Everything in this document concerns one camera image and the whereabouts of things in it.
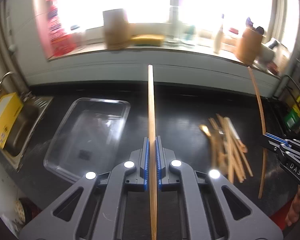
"bundle of chopsticks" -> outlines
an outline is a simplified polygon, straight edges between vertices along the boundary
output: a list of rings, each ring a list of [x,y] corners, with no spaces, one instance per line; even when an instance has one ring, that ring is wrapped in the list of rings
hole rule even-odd
[[[221,127],[213,118],[209,118],[209,122],[213,127],[212,132],[209,131],[206,125],[199,125],[199,128],[209,137],[211,142],[211,166],[220,170],[223,175],[227,174],[231,183],[234,182],[234,174],[242,183],[246,179],[242,160],[249,175],[253,176],[245,156],[245,153],[248,152],[247,147],[240,140],[228,117],[223,118],[217,114],[217,118]]]

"yellow package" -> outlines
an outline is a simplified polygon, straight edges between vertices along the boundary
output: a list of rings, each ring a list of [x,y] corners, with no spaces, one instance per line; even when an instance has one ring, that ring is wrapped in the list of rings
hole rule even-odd
[[[3,149],[11,128],[18,117],[23,103],[17,93],[0,98],[0,148]]]

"blue gripper pad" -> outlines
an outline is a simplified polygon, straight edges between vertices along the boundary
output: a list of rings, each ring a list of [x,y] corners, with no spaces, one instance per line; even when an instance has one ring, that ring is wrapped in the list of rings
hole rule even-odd
[[[145,169],[143,171],[143,178],[144,178],[143,185],[145,191],[148,190],[148,177],[149,177],[149,138],[147,138]]]
[[[161,175],[161,161],[160,161],[160,152],[159,152],[159,143],[158,138],[155,138],[155,158],[157,162],[157,180],[158,180],[158,187],[161,190],[162,187],[162,175]]]

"plastic bottle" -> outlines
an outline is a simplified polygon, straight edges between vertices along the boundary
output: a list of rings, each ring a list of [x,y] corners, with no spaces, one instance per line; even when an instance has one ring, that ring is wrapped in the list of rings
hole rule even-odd
[[[52,1],[48,12],[48,28],[49,38],[55,57],[64,55],[71,52],[76,48],[76,44],[73,42],[71,34],[67,33],[62,27],[60,18],[58,16],[57,0]]]
[[[222,21],[221,21],[221,26],[215,35],[214,41],[213,41],[213,52],[214,53],[219,53],[220,47],[221,47],[221,41],[223,39],[223,17],[224,15],[221,16]]]

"stainless steel sink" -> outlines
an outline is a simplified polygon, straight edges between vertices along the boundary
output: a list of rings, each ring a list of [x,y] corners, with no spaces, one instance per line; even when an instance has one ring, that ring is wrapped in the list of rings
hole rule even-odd
[[[31,135],[52,99],[53,97],[27,99],[13,124],[2,152],[16,170],[22,166],[20,161]]]

